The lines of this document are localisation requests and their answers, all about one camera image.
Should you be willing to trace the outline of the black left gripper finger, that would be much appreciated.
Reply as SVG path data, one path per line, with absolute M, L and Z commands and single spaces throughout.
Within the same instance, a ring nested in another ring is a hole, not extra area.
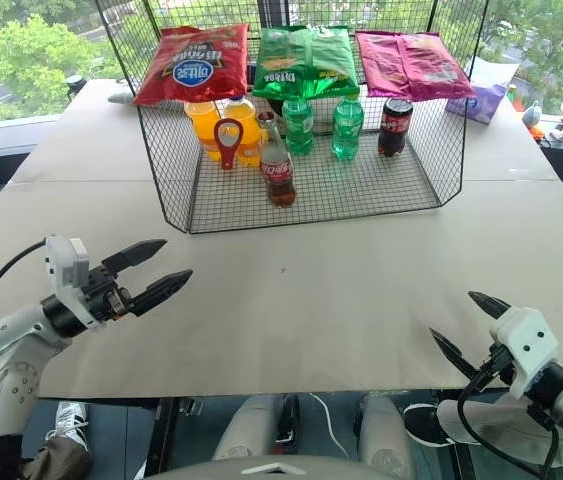
M 179 292 L 189 281 L 192 274 L 192 269 L 186 269 L 165 275 L 150 284 L 141 294 L 132 298 L 130 312 L 139 317 L 161 305 Z
M 153 257 L 165 244 L 165 239 L 139 241 L 105 258 L 102 265 L 109 273 L 119 273 L 129 267 L 135 267 Z

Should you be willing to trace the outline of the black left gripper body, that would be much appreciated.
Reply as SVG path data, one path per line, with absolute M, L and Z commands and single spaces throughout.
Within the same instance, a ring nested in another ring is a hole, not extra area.
M 98 322 L 117 320 L 131 312 L 132 297 L 116 280 L 116 275 L 110 273 L 105 266 L 89 271 L 82 293 L 87 310 Z

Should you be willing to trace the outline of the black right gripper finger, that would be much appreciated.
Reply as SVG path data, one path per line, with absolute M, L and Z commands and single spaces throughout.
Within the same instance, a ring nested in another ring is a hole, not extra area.
M 482 292 L 469 291 L 468 296 L 483 312 L 493 319 L 499 319 L 511 308 L 511 305 L 507 302 Z
M 461 350 L 443 334 L 433 328 L 430 328 L 429 331 L 445 358 L 471 381 L 478 374 L 478 370 L 463 357 Z

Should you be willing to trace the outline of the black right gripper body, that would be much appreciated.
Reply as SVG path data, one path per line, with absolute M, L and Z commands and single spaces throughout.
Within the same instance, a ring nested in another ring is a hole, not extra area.
M 489 347 L 489 357 L 479 369 L 478 386 L 487 386 L 496 378 L 510 386 L 515 374 L 514 358 L 508 348 L 500 343 L 493 343 Z

